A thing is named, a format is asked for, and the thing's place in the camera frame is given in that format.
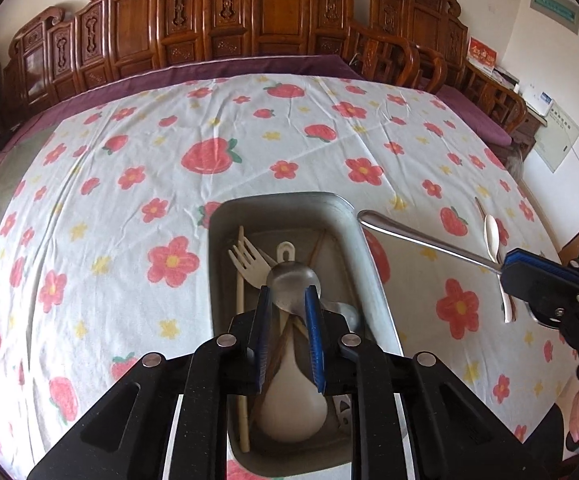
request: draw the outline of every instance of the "wooden headboard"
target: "wooden headboard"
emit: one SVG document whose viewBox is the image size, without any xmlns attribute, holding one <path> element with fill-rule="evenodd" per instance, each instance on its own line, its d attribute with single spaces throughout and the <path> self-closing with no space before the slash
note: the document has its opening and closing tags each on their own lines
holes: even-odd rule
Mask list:
<svg viewBox="0 0 579 480">
<path fill-rule="evenodd" d="M 354 0 L 90 0 L 49 7 L 10 44 L 8 123 L 81 92 L 174 64 L 266 54 L 342 54 Z"/>
</svg>

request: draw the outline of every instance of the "bed sheet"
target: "bed sheet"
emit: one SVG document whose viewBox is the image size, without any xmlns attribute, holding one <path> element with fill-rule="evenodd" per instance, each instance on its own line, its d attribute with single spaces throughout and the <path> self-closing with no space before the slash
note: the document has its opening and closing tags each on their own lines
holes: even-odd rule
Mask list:
<svg viewBox="0 0 579 480">
<path fill-rule="evenodd" d="M 207 228 L 233 198 L 323 190 L 486 254 L 556 251 L 493 153 L 434 96 L 296 75 L 145 91 L 63 121 L 0 225 L 0 462 L 23 478 L 149 351 L 211 338 Z M 368 234 L 406 354 L 437 354 L 520 440 L 576 365 L 493 274 Z M 349 478 L 349 466 L 321 473 Z M 229 478 L 250 478 L 230 462 Z"/>
</svg>

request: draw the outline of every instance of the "metal tray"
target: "metal tray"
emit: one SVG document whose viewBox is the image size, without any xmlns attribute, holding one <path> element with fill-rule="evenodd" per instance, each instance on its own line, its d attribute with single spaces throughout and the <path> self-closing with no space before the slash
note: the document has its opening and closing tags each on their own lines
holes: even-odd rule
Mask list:
<svg viewBox="0 0 579 480">
<path fill-rule="evenodd" d="M 290 241 L 297 248 L 297 260 L 306 262 L 323 230 L 326 238 L 314 270 L 322 285 L 321 297 L 353 304 L 364 317 L 365 333 L 384 351 L 402 355 L 378 271 L 352 206 L 338 195 L 324 192 L 287 193 L 239 198 L 223 203 L 212 215 L 209 227 L 209 286 L 214 334 L 229 329 L 236 315 L 236 269 L 227 256 L 239 226 L 252 243 L 274 259 L 276 245 Z M 245 308 L 255 308 L 258 290 L 246 285 Z M 272 328 L 278 327 L 275 322 Z M 272 330 L 272 338 L 278 330 Z M 304 338 L 295 337 L 297 363 L 311 376 L 309 348 Z M 327 420 L 310 439 L 281 444 L 262 433 L 254 424 L 251 450 L 240 451 L 236 401 L 228 404 L 228 436 L 234 457 L 249 471 L 266 477 L 293 476 L 351 462 L 351 437 L 339 431 L 333 403 L 329 400 Z"/>
</svg>

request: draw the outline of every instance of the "white ceramic spoon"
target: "white ceramic spoon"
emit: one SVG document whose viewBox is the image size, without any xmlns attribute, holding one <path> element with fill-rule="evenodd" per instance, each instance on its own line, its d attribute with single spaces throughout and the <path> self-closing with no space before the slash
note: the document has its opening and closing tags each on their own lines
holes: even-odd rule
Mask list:
<svg viewBox="0 0 579 480">
<path fill-rule="evenodd" d="M 498 248 L 501 243 L 501 238 L 498 232 L 498 225 L 496 219 L 492 215 L 485 216 L 485 243 L 487 244 L 487 253 L 493 262 L 498 263 Z M 514 310 L 511 306 L 511 300 L 501 285 L 500 275 L 496 275 L 498 279 L 498 286 L 501 289 L 503 297 L 503 312 L 505 313 L 505 323 L 514 321 Z"/>
</svg>

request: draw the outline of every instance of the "bed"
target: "bed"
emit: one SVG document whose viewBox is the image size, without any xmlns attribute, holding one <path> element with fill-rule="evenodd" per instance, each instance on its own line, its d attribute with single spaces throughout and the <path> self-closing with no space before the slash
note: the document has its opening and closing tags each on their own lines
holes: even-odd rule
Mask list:
<svg viewBox="0 0 579 480">
<path fill-rule="evenodd" d="M 16 35 L 9 120 L 24 122 L 20 138 L 52 131 L 0 222 L 0 464 L 12 478 L 141 355 L 212 337 L 207 227 L 227 200 L 335 192 L 485 254 L 479 196 L 503 253 L 557 259 L 491 150 L 405 88 L 419 73 L 409 40 L 356 25 L 351 0 L 287 1 L 274 21 L 277 0 L 92 0 Z M 280 68 L 279 53 L 298 57 Z M 267 57 L 217 60 L 252 54 Z M 367 237 L 405 354 L 436 353 L 524 440 L 571 376 L 572 349 L 524 308 L 504 324 L 494 276 Z M 230 456 L 228 478 L 253 477 Z M 310 478 L 349 478 L 349 464 Z"/>
</svg>

